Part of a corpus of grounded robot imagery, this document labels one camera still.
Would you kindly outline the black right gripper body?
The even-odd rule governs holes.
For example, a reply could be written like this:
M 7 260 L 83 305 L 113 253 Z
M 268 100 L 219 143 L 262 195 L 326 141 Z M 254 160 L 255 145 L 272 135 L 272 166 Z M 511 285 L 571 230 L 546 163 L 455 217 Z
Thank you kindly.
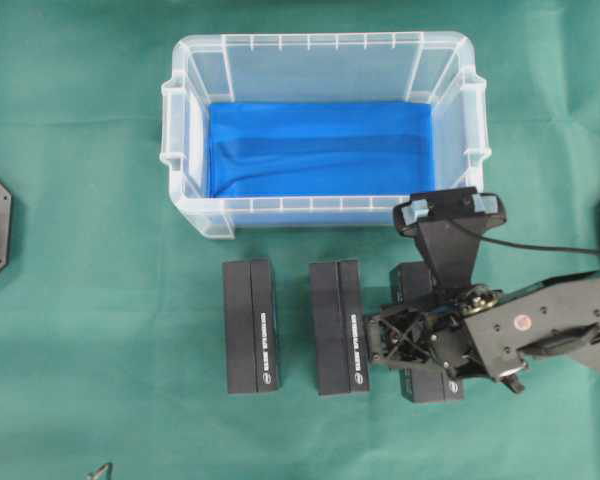
M 478 377 L 524 387 L 528 360 L 568 356 L 600 373 L 600 271 L 552 277 L 464 319 Z

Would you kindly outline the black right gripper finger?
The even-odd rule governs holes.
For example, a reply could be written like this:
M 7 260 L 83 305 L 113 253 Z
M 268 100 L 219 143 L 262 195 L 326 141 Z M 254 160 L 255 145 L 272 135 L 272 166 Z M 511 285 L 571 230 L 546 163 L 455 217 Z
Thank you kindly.
M 480 362 L 466 327 L 449 319 L 435 324 L 431 333 L 432 356 L 454 380 L 480 376 Z
M 435 294 L 385 305 L 367 315 L 364 330 L 369 362 L 390 370 L 439 373 L 433 343 L 437 340 Z

